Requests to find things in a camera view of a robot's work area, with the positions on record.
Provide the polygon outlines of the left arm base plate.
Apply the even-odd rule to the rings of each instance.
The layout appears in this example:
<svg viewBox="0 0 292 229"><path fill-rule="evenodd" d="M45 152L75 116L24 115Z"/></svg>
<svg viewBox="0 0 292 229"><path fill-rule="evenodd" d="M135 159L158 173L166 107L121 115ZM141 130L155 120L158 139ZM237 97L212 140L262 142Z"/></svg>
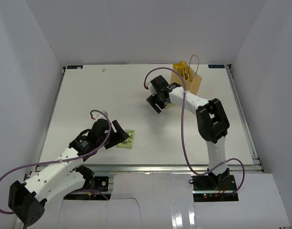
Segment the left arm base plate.
<svg viewBox="0 0 292 229"><path fill-rule="evenodd" d="M71 192L75 199L82 200L109 200L110 194L105 194L109 189L109 177L94 176L85 181L82 188Z"/></svg>

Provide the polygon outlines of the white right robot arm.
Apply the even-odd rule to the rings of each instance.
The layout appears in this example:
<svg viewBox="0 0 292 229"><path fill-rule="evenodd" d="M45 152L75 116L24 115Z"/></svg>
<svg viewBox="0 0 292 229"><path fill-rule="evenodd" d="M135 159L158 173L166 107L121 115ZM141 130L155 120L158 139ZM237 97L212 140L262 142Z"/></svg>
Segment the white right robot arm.
<svg viewBox="0 0 292 229"><path fill-rule="evenodd" d="M178 83L168 83L161 75L149 83L144 84L151 95L147 102L153 109L160 113L170 104L181 104L181 143L186 163L192 169L185 149L183 136L184 111L189 111L196 117L197 129L205 140L208 152L208 171L203 176L208 176L209 186L220 190L226 184L230 170L226 164L225 140L230 127L225 110L218 99L208 100L200 98L186 90L186 86Z"/></svg>

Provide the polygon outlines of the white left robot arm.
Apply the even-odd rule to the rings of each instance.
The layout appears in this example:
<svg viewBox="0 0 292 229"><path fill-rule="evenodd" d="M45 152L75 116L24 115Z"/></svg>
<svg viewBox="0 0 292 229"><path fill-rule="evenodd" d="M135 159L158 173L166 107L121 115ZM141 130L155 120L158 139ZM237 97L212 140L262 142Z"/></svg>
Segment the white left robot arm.
<svg viewBox="0 0 292 229"><path fill-rule="evenodd" d="M91 129L83 130L58 157L58 162L24 182L15 181L10 186L8 206L29 227L44 214L45 205L78 190L90 190L94 173L83 165L100 146L105 149L125 141L129 135L117 120L110 125L104 118L97 119Z"/></svg>

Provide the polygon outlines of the light green sachet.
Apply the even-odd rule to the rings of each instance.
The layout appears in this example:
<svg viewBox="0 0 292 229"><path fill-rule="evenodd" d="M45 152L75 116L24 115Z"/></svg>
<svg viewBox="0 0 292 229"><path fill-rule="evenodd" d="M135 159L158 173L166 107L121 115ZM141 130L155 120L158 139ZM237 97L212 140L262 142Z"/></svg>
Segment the light green sachet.
<svg viewBox="0 0 292 229"><path fill-rule="evenodd" d="M166 104L165 109L169 109L174 105L175 105L174 103L168 103L168 104Z"/></svg>

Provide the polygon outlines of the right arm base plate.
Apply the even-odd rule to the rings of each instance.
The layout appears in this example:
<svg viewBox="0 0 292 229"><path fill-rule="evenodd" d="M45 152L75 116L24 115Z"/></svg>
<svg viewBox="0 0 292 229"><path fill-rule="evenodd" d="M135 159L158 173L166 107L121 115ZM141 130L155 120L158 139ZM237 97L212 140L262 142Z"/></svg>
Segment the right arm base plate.
<svg viewBox="0 0 292 229"><path fill-rule="evenodd" d="M189 180L193 189L194 202L235 202L239 201L233 175L215 184L208 176L192 176Z"/></svg>

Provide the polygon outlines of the yellow M&M packet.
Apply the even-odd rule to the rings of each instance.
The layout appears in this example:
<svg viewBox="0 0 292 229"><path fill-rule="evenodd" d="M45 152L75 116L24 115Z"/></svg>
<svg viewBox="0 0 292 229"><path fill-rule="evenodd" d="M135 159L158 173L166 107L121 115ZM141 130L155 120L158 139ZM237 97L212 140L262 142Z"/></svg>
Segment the yellow M&M packet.
<svg viewBox="0 0 292 229"><path fill-rule="evenodd" d="M179 73L185 80L189 80L189 67L185 61L180 61Z"/></svg>
<svg viewBox="0 0 292 229"><path fill-rule="evenodd" d="M181 76L185 76L185 64L183 62L180 63L174 63L173 69Z"/></svg>

